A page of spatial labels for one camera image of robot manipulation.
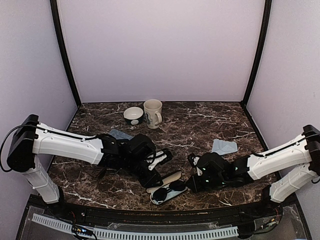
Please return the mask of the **black aviator sunglasses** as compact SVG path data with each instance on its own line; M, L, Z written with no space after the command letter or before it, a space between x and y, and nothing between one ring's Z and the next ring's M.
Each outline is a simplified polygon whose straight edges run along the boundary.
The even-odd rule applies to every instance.
M182 180L175 180L159 189L154 191L154 197L159 200L164 200L166 198L167 193L170 191L182 191L186 188L185 182Z

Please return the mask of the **light blue cleaning cloth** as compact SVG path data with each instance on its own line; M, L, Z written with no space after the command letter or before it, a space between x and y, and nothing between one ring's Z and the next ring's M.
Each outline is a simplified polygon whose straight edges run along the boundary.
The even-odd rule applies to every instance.
M184 192L186 192L187 191L187 187L184 189L184 190L182 190L182 191L174 191L174 190L172 190L172 191L170 191L170 192L168 192L167 194L166 194L166 197L165 197L165 199L163 199L163 200L157 200L156 198L155 198L155 192L154 193L152 193L151 195L150 195L150 201L153 203L153 204L155 204L155 205L161 205L161 204L163 204L163 203L165 203L165 202L167 202L167 201L169 201L169 200L171 200L171 199L174 199L174 198L176 198L177 196L179 196L179 195L181 195L182 193L184 193Z

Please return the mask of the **black glasses case beige lining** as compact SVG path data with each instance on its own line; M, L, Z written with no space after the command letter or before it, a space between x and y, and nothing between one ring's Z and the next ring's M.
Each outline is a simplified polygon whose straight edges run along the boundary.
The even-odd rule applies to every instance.
M161 205L187 191L186 183L181 177L182 171L176 170L162 179L161 186L147 188L146 192L150 194L150 201L154 205Z

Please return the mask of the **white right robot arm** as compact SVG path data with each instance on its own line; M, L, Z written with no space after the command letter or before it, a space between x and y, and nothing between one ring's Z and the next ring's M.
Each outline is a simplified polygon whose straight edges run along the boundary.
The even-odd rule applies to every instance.
M238 188L286 168L292 170L262 191L262 201L255 205L255 213L266 217L275 204L282 203L289 195L309 181L320 176L320 131L312 125L303 127L302 134L291 141L261 153L253 153L229 162L216 152L187 157L197 172L186 186L194 193Z

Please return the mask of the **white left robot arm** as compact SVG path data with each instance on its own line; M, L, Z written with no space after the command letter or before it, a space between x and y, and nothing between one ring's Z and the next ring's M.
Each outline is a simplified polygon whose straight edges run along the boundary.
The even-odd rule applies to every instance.
M131 139L117 139L102 133L86 136L58 130L39 122L38 115L29 115L21 125L11 129L5 139L12 137L3 172L23 174L43 201L60 218L67 218L70 206L64 202L64 193L43 169L38 155L52 155L84 161L113 170L124 169L134 175L144 188L159 187L163 178L155 169L173 157L167 148L157 150L144 134Z

